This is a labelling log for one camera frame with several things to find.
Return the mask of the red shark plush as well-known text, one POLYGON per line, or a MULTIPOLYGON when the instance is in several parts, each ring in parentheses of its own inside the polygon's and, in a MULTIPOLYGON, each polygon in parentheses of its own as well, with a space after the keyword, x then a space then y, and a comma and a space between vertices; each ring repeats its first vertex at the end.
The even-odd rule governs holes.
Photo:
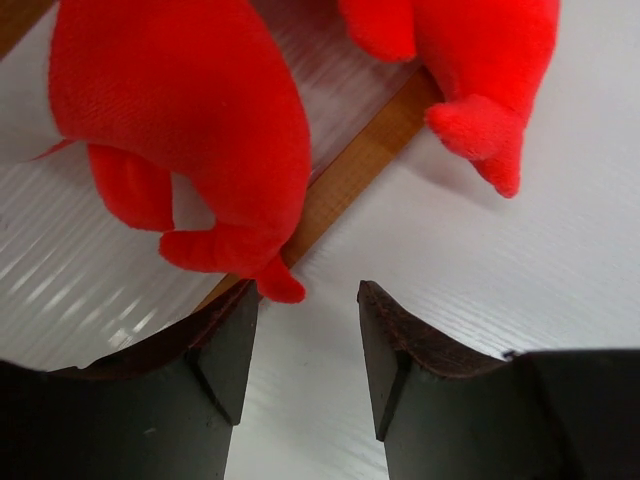
POLYGON ((425 123, 505 198, 520 187, 535 97, 560 4, 540 0, 344 0, 349 36, 385 62, 418 58, 441 90, 425 123))
POLYGON ((311 137, 290 70, 248 1, 61 1, 49 103, 86 144, 107 209, 157 231, 169 263, 304 299, 281 256, 311 137))

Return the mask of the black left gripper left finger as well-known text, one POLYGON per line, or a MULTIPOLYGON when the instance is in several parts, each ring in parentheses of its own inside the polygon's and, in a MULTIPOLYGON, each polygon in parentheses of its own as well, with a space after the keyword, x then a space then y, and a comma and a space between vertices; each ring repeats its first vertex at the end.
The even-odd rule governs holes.
POLYGON ((221 479, 240 422, 259 296, 242 281, 86 368, 1 365, 5 479, 221 479))

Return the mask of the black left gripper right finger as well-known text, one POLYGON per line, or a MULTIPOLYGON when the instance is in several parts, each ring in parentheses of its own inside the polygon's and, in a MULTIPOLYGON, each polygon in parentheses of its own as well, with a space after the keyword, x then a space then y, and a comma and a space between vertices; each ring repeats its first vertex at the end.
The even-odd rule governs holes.
POLYGON ((633 349, 482 354, 373 281, 357 301, 376 438, 393 479, 635 479, 633 349))

